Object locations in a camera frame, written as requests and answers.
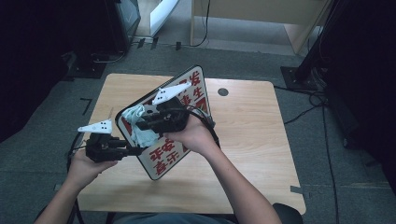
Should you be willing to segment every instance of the cable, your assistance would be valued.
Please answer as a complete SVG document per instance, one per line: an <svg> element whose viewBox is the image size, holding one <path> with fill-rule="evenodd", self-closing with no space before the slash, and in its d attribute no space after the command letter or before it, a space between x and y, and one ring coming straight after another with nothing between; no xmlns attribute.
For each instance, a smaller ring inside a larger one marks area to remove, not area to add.
<svg viewBox="0 0 396 224"><path fill-rule="evenodd" d="M75 139L73 140L72 146L70 147L69 151L67 152L67 164L66 164L66 171L69 172L70 164L72 163L72 159L74 153L76 152L76 148L74 146L77 143L77 140L81 137L81 133L77 133Z"/></svg>
<svg viewBox="0 0 396 224"><path fill-rule="evenodd" d="M334 172L332 170L332 159L330 157L329 139L327 137L326 116L325 116L324 112L325 112L325 106L322 107L324 139L325 139L325 143L326 143L327 161L329 163L330 175L332 177L332 191L333 191L333 194L334 194L335 221L336 221L336 224L339 224L340 223L340 220L339 220L340 218L339 218L339 214L338 214L337 187L335 186Z"/></svg>
<svg viewBox="0 0 396 224"><path fill-rule="evenodd" d="M196 47L201 46L201 45L205 42L205 40L206 40L206 38L207 38L207 20L209 19L209 9L210 9L210 0L208 0L208 2L207 2L206 21L205 21L206 26L205 26L205 36L204 36L204 39L201 41L201 43L199 43L199 44L197 44L197 45L190 45L190 47L196 48Z"/></svg>
<svg viewBox="0 0 396 224"><path fill-rule="evenodd" d="M292 92L297 92L297 93L301 93L301 94L305 94L305 95L311 95L314 92L314 91L297 91L297 90L292 90L292 89L279 87L279 86L274 86L274 88L282 90L282 91L292 91Z"/></svg>
<svg viewBox="0 0 396 224"><path fill-rule="evenodd" d="M323 75L318 71L316 67L312 67L311 75L322 89L327 86L326 82L323 80Z"/></svg>
<svg viewBox="0 0 396 224"><path fill-rule="evenodd" d="M213 140L215 140L218 147L220 147L219 138L216 135L216 132L213 129L212 125L207 121L207 117L201 117L198 114L194 113L193 111L190 111L190 110L184 109L184 108L169 108L169 109L165 109L162 112L169 113L169 112L175 112L175 111L186 112L186 113L189 113L189 114L195 116L196 118L198 118L206 126L206 128L209 130L209 132L212 134Z"/></svg>
<svg viewBox="0 0 396 224"><path fill-rule="evenodd" d="M73 148L74 150L78 150L78 149L82 149L82 148L84 148L84 147L87 147L87 146L83 146L83 147L75 147L75 148Z"/></svg>
<svg viewBox="0 0 396 224"><path fill-rule="evenodd" d="M203 3L203 1L201 1L201 4L200 4L201 5L201 10L204 11L204 4L202 4L202 3ZM202 22L202 25L204 26L204 28L206 29L204 17L201 17L201 22ZM206 40L207 40L207 43L206 43L205 47L207 47L209 45L209 43L210 43L210 40L208 38Z"/></svg>
<svg viewBox="0 0 396 224"><path fill-rule="evenodd" d="M85 223L84 219L82 218L81 211L79 210L78 199L76 199L75 201L75 207L76 207L76 216L79 221L79 224L84 224Z"/></svg>
<svg viewBox="0 0 396 224"><path fill-rule="evenodd" d="M205 36L204 36L204 39L201 41L201 43L199 43L199 44L197 44L197 45L181 45L182 47L196 48L196 47L201 46L201 45L206 41L207 33L208 33L208 31L207 31L207 25L208 25L208 19L209 19L209 11L210 11L209 9L210 9L210 0L208 0L208 2L207 2L206 19L205 19L205 23L206 23L206 24L204 24L204 27L205 27ZM157 43L157 45L172 46L172 47L175 46L174 44L159 44L159 43Z"/></svg>
<svg viewBox="0 0 396 224"><path fill-rule="evenodd" d="M285 90L285 91L290 91L289 89L285 89L285 88L278 88L278 89ZM322 119L323 119L324 139L325 139L325 145L326 145L326 154L327 154L327 160L328 160L328 163L329 163L330 175L331 175L331 178L332 178L332 190L333 190L333 194L334 194L335 220L336 220L336 224L339 224L340 220L339 220L339 213L338 213L337 187L335 186L334 172L332 170L332 159L331 159L331 156L330 156L329 138L328 138L328 133L327 133L326 116L325 116L325 107L326 107L326 105L328 105L328 100L321 98L321 97L324 97L324 96L325 95L324 95L324 93L322 91L311 92L309 94L309 103L313 107L305 110L299 116L297 116L296 118L285 122L284 124L286 125L288 123L294 122L299 117L305 115L307 112L313 110L314 108L317 108L317 107L320 107L320 106L322 107ZM319 104L315 104L313 102L313 97L316 97L317 99L319 99L320 103Z"/></svg>
<svg viewBox="0 0 396 224"><path fill-rule="evenodd" d="M206 112L203 111L201 108L198 108L198 107L196 107L196 106L194 106L194 105L184 105L184 106L185 106L185 107L191 107L191 108L197 110L197 111L201 114L201 116L202 116L203 118L206 118L206 121L207 121L212 127L214 127L214 121L213 121L213 119L212 119L212 116L207 115Z"/></svg>
<svg viewBox="0 0 396 224"><path fill-rule="evenodd" d="M123 52L122 55L118 59L115 59L115 60L112 60L112 61L93 61L93 62L94 63L116 63L119 60L121 60L121 58L123 58L123 56L125 56L125 52Z"/></svg>
<svg viewBox="0 0 396 224"><path fill-rule="evenodd" d="M290 123L296 121L297 119L299 119L301 116L305 115L307 112L309 112L309 111L311 111L311 110L313 110L313 109L315 109L315 108L317 108L317 107L319 107L319 106L321 106L321 105L314 105L314 106L312 106L311 108L309 108L309 109L305 110L304 112L302 112L301 114L299 114L299 115L298 115L297 117L295 117L294 119L291 119L291 120L289 120L289 121L286 121L286 122L284 122L283 124L284 124L284 125L290 124Z"/></svg>

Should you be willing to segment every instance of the gray carpet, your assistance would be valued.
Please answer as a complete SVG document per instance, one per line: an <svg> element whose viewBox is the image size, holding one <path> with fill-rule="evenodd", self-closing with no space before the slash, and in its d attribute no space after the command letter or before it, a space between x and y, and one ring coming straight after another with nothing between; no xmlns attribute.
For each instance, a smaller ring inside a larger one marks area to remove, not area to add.
<svg viewBox="0 0 396 224"><path fill-rule="evenodd" d="M62 81L51 91L19 133L0 144L0 223L31 223L65 177L65 156L77 127L87 124L105 78L111 73L173 76L194 64L206 77L267 80L284 87L280 66L298 66L303 58L259 52L157 46L146 44L117 63L101 79ZM276 90L283 120L311 107L308 96ZM87 102L88 112L83 115ZM330 158L340 223L396 223L396 198L380 166L362 150L343 148L343 136L330 108L325 109ZM290 148L306 203L304 223L336 223L331 167L321 108L286 125ZM105 223L104 213L84 212L86 223Z"/></svg>

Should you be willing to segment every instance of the hand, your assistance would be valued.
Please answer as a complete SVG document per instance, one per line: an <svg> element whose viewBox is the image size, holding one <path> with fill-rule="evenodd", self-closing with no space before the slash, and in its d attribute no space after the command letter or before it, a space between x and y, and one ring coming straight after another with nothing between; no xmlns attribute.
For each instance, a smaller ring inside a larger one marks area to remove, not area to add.
<svg viewBox="0 0 396 224"><path fill-rule="evenodd" d="M182 143L191 151L205 157L208 150L219 148L210 131L195 116L190 116L186 128L177 133L164 133L166 138Z"/></svg>
<svg viewBox="0 0 396 224"><path fill-rule="evenodd" d="M81 149L73 157L65 183L79 190L84 189L104 170L116 165L117 161L95 163L85 155Z"/></svg>

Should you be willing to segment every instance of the wooden table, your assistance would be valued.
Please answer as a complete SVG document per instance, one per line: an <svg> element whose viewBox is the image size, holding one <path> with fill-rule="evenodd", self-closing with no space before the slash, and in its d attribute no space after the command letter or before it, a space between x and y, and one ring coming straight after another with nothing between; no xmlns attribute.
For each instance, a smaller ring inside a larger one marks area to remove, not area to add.
<svg viewBox="0 0 396 224"><path fill-rule="evenodd" d="M112 119L170 77L112 74L106 79L90 123ZM288 138L270 82L205 79L215 130L222 150L271 203L305 212ZM229 94L220 96L218 89ZM122 137L113 122L113 136ZM78 196L84 211L231 214L208 162L190 152L160 180L152 181L136 157L127 157L100 174Z"/></svg>

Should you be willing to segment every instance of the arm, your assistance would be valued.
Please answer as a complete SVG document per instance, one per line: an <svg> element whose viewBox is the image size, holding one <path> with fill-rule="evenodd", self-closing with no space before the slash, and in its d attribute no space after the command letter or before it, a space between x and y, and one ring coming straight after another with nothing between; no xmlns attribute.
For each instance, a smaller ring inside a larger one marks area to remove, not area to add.
<svg viewBox="0 0 396 224"><path fill-rule="evenodd" d="M182 132L166 133L165 137L181 142L206 158L240 223L281 223L273 206L233 166L200 120L190 116Z"/></svg>
<svg viewBox="0 0 396 224"><path fill-rule="evenodd" d="M78 194L100 173L116 164L116 161L95 163L85 155L85 150L79 150L72 160L62 187L35 224L66 223Z"/></svg>

